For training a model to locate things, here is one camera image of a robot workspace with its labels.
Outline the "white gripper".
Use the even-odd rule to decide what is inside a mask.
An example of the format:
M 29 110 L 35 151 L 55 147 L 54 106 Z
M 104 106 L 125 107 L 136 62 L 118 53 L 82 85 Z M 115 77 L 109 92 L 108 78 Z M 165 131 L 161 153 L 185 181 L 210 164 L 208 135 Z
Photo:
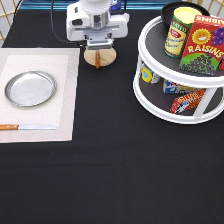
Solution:
M 73 3 L 67 7 L 66 31 L 70 41 L 86 40 L 87 29 L 109 28 L 112 38 L 123 38 L 128 34 L 128 13 L 112 14 L 112 3 Z

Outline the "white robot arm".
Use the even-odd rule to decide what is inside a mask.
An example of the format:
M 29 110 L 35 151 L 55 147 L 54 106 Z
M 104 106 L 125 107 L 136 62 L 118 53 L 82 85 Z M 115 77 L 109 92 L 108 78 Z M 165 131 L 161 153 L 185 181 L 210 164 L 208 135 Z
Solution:
M 79 0 L 67 7 L 66 31 L 70 41 L 87 41 L 88 46 L 113 43 L 128 34 L 129 15 L 112 15 L 115 0 Z

